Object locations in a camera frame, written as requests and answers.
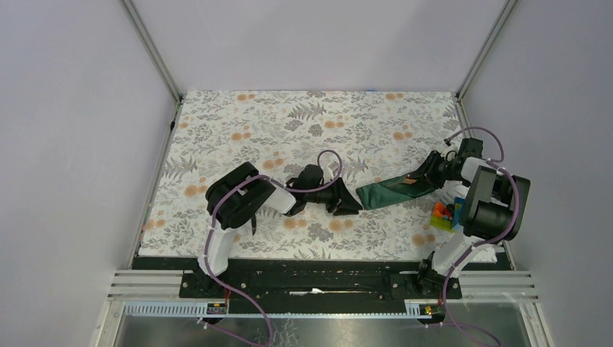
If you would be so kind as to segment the dark green cloth napkin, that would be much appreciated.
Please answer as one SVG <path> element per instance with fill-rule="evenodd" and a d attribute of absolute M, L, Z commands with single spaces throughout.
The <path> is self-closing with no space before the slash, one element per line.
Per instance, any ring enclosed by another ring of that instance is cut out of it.
<path fill-rule="evenodd" d="M 365 210 L 376 210 L 391 205 L 398 205 L 434 192 L 437 188 L 422 186 L 420 184 L 399 184 L 389 187 L 388 184 L 401 180 L 410 175 L 416 179 L 416 170 L 396 176 L 384 181 L 367 184 L 356 189 L 362 207 Z"/>

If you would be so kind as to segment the copper spoon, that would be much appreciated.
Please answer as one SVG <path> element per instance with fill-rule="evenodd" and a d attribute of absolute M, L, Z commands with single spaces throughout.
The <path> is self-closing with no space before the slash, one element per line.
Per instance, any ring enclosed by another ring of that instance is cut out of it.
<path fill-rule="evenodd" d="M 401 180 L 397 182 L 388 184 L 388 186 L 391 187 L 391 186 L 395 186 L 399 184 L 412 185 L 412 184 L 415 184 L 417 181 L 418 181 L 417 179 L 411 178 L 410 175 L 407 175 L 407 176 L 404 176 Z"/>

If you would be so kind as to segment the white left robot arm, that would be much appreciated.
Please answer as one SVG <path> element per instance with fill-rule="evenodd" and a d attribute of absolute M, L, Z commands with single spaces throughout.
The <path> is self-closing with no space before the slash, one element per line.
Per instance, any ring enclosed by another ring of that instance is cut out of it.
<path fill-rule="evenodd" d="M 331 178 L 314 164 L 305 166 L 296 178 L 283 185 L 264 177 L 253 164 L 245 162 L 213 183 L 205 199 L 211 229 L 198 257 L 202 272 L 196 286 L 208 297 L 222 292 L 221 273 L 228 268 L 233 238 L 246 226 L 255 232 L 256 214 L 261 207 L 286 216 L 302 212 L 309 203 L 323 204 L 334 216 L 357 215 L 362 210 L 341 177 Z"/>

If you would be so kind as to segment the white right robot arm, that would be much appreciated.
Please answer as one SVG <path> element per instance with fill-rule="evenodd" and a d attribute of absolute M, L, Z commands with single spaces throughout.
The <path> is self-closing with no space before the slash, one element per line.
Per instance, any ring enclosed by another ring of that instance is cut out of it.
<path fill-rule="evenodd" d="M 468 187 L 457 218 L 461 231 L 422 260 L 412 280 L 414 290 L 423 297 L 444 296 L 478 252 L 510 241 L 519 232 L 531 181 L 484 160 L 482 150 L 481 140 L 465 138 L 454 157 L 433 151 L 409 175 L 428 188 L 439 189 L 449 181 Z"/>

